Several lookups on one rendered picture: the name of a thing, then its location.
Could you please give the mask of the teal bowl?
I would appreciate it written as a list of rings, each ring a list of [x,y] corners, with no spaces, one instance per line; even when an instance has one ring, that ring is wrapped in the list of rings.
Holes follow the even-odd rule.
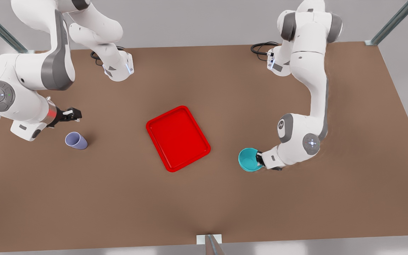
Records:
[[[261,168],[264,168],[262,166],[259,166],[256,161],[257,151],[259,150],[256,150],[251,147],[241,150],[241,152],[238,155],[238,162],[243,170],[247,172],[255,172]]]

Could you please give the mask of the lavender cup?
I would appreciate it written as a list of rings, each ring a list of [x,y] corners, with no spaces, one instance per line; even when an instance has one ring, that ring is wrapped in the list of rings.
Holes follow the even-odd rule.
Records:
[[[71,132],[65,137],[65,143],[75,149],[84,150],[88,143],[86,139],[78,132]]]

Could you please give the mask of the red tray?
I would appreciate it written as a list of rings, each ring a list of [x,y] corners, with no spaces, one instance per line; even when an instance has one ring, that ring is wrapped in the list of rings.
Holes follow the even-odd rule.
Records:
[[[178,106],[149,120],[146,131],[168,172],[177,172],[211,151],[209,142],[186,106]]]

